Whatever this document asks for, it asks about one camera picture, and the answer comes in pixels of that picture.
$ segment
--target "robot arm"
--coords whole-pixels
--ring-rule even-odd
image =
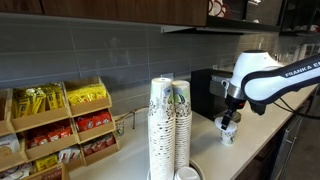
[[[252,50],[240,54],[227,89],[226,111],[222,129],[226,129],[237,109],[248,101],[259,115],[265,107],[290,91],[320,82],[320,54],[288,66],[273,60],[265,51]]]

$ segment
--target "gray tile backsplash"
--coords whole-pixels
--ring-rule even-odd
[[[162,34],[150,24],[0,14],[0,88],[98,75],[118,115],[148,105],[150,81],[160,74],[190,80],[192,70],[232,67],[241,51],[274,52],[303,41],[277,34]]]

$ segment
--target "black coffee machine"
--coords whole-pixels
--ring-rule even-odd
[[[191,72],[191,108],[202,116],[214,120],[225,111],[225,89],[221,81],[231,78],[232,72],[201,69]]]

